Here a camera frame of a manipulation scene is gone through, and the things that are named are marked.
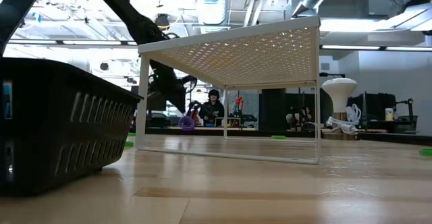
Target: robotic arm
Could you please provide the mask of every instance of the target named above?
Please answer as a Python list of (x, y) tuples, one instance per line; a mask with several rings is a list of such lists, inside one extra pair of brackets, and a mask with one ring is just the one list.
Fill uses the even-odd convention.
[[(6, 44), (36, 0), (3, 0), (0, 3), (0, 57), (3, 56)], [(124, 22), (130, 35), (139, 45), (167, 40), (164, 34), (147, 17), (139, 14), (128, 0), (103, 0)], [(184, 84), (196, 80), (192, 76), (179, 80), (173, 68), (151, 60), (154, 77), (149, 87), (148, 100), (152, 94), (162, 94), (170, 103), (184, 113), (186, 89)]]

